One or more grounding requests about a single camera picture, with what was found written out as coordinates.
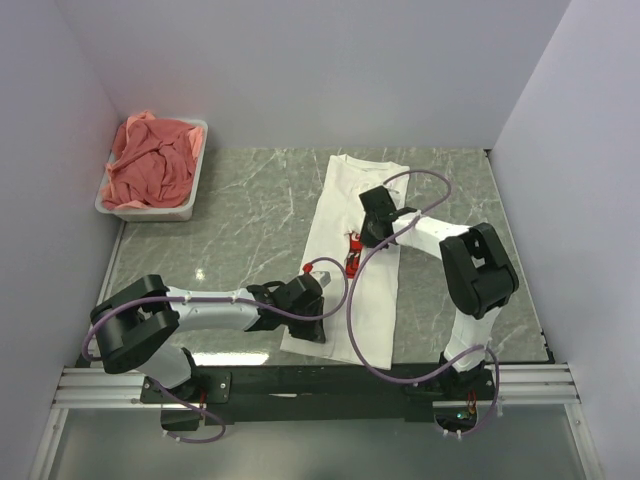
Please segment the white t shirt red print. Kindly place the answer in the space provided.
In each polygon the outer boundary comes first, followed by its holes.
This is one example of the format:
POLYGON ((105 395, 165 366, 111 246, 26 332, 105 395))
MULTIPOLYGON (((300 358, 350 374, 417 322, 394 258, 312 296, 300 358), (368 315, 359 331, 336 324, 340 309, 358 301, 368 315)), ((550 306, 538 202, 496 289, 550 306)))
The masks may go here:
MULTIPOLYGON (((381 185, 389 177, 407 171, 393 162, 371 162, 347 154, 329 159, 324 186, 308 234, 302 262, 330 257, 346 263, 350 235, 361 231, 364 210, 359 195, 381 185)), ((390 246, 376 253, 360 275, 353 295, 351 318, 359 350, 372 366, 391 366, 396 325, 400 249, 390 246)), ((323 321, 324 344, 283 334, 286 352, 354 363, 360 362, 349 340, 346 308, 323 321)))

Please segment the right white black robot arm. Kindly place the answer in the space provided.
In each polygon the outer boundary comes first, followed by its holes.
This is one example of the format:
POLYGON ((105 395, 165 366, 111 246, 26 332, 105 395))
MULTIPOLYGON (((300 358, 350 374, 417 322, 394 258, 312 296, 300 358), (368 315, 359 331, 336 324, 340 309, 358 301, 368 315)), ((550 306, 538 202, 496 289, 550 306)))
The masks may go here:
POLYGON ((488 223, 456 225, 411 207, 398 208, 384 186, 366 191, 359 198, 364 209, 360 241, 370 249, 369 254, 393 243, 439 259, 455 306, 441 366, 411 379, 372 372, 400 385, 419 385, 438 377, 444 395, 464 397, 482 371, 495 320, 519 289, 515 268, 496 230, 488 223))

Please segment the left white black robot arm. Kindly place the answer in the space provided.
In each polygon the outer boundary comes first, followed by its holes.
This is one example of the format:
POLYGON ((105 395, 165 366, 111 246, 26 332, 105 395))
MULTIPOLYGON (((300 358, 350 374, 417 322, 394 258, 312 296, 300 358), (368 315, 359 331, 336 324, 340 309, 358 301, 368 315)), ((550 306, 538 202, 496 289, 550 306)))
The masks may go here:
POLYGON ((284 326, 294 338, 323 343, 323 288, 330 280, 328 272, 319 271, 234 292, 190 292, 165 285, 157 274, 146 275, 94 308, 91 336, 106 373, 137 370, 186 402, 204 391, 207 381, 188 349, 168 343, 172 335, 284 326))

